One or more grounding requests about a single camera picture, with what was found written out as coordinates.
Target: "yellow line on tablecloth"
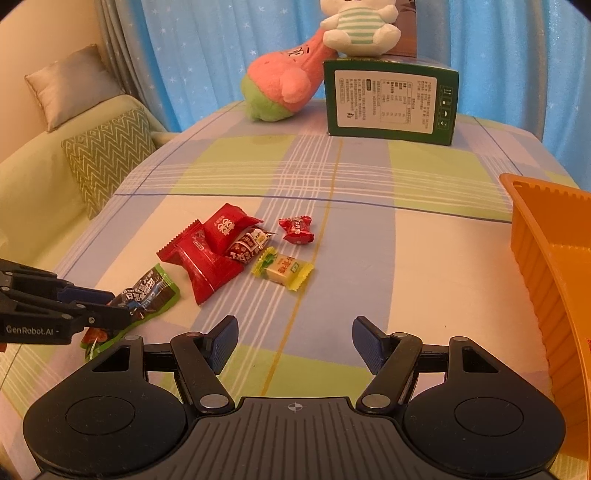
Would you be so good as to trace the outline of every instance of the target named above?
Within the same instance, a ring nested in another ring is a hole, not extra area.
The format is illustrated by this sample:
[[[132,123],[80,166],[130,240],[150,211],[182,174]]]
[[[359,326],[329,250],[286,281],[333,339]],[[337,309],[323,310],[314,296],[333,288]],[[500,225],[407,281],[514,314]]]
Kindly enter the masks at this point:
[[[342,150],[343,150],[343,141],[339,140],[339,150],[336,154],[335,167],[333,169],[333,174],[332,174],[332,178],[330,181],[330,192],[329,192],[328,202],[326,202],[326,208],[324,209],[324,218],[322,219],[322,224],[320,225],[320,233],[318,234],[316,246],[314,247],[314,253],[312,254],[312,260],[311,260],[312,264],[316,263],[316,258],[318,257],[318,250],[320,249],[320,244],[322,243],[322,239],[324,238],[324,230],[326,229],[326,223],[328,222],[328,219],[329,219],[330,205],[331,205],[330,201],[332,200],[333,194],[335,192],[336,172],[337,172],[337,169],[339,168],[339,160],[340,160],[340,155],[341,155]],[[269,390],[269,386],[271,385],[271,381],[273,380],[273,375],[275,375],[275,371],[277,370],[277,365],[279,364],[279,360],[281,359],[281,355],[283,354],[283,349],[285,348],[285,345],[287,344],[287,339],[290,336],[291,328],[294,325],[294,322],[295,322],[295,319],[297,316],[297,312],[300,309],[301,301],[304,298],[304,294],[306,293],[306,287],[307,287],[307,282],[304,283],[301,290],[298,292],[297,300],[295,301],[295,305],[294,305],[294,308],[291,312],[290,319],[287,322],[287,326],[285,327],[285,332],[283,333],[283,338],[281,338],[279,348],[275,352],[275,356],[273,357],[273,363],[271,364],[271,368],[269,369],[269,373],[267,374],[265,384],[263,385],[263,388],[261,390],[261,397],[264,397],[267,394],[267,391]]]

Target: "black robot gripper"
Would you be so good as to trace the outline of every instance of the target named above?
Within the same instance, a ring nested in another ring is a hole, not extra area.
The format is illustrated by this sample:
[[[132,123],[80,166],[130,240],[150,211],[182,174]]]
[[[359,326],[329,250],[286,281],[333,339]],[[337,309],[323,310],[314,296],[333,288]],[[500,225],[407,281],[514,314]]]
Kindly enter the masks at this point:
[[[128,335],[25,415],[38,478],[554,478],[559,410],[479,345],[423,345],[364,317],[352,333],[375,375],[355,406],[348,397],[243,397],[236,406],[216,377],[238,342],[232,316],[166,344]],[[148,382],[155,371],[174,373],[182,401]],[[428,372],[444,372],[444,382],[413,398]]]

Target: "candy wrapper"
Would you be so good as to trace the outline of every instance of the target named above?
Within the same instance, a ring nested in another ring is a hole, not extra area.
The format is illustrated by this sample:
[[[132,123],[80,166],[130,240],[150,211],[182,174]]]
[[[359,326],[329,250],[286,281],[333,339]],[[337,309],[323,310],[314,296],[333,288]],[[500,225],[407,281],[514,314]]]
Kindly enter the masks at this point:
[[[279,226],[287,232],[283,240],[294,245],[309,244],[314,241],[314,234],[310,232],[312,218],[308,216],[282,218]]]
[[[135,320],[125,330],[114,332],[99,328],[89,328],[80,346],[86,350],[86,360],[91,360],[120,340],[131,329],[160,315],[180,297],[178,287],[162,269],[160,264],[150,269],[131,288],[126,288],[109,302],[109,305],[126,307]]]
[[[269,239],[275,235],[257,226],[250,227],[228,249],[225,256],[247,264],[265,248]]]
[[[195,301],[201,305],[222,285],[244,270],[240,262],[212,251],[203,224],[196,220],[157,252],[167,263],[182,265],[189,274]]]
[[[246,228],[261,222],[227,203],[203,224],[203,230],[209,248],[215,254],[223,255]]]
[[[282,255],[274,247],[269,247],[256,261],[252,274],[284,285],[287,290],[297,291],[313,269],[310,262]]]

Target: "green box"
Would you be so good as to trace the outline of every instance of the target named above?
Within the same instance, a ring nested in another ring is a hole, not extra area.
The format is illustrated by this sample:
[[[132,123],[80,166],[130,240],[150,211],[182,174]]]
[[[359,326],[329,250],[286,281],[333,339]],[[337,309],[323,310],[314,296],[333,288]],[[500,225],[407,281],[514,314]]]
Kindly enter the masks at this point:
[[[450,145],[459,75],[442,64],[383,56],[324,62],[329,134]]]

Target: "wall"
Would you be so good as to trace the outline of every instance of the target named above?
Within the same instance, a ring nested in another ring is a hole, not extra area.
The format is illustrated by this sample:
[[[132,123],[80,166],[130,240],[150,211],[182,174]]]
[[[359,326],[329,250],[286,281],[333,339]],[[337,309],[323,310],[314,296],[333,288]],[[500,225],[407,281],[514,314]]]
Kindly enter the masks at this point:
[[[94,0],[24,0],[0,22],[0,161],[46,128],[24,76],[91,43]]]

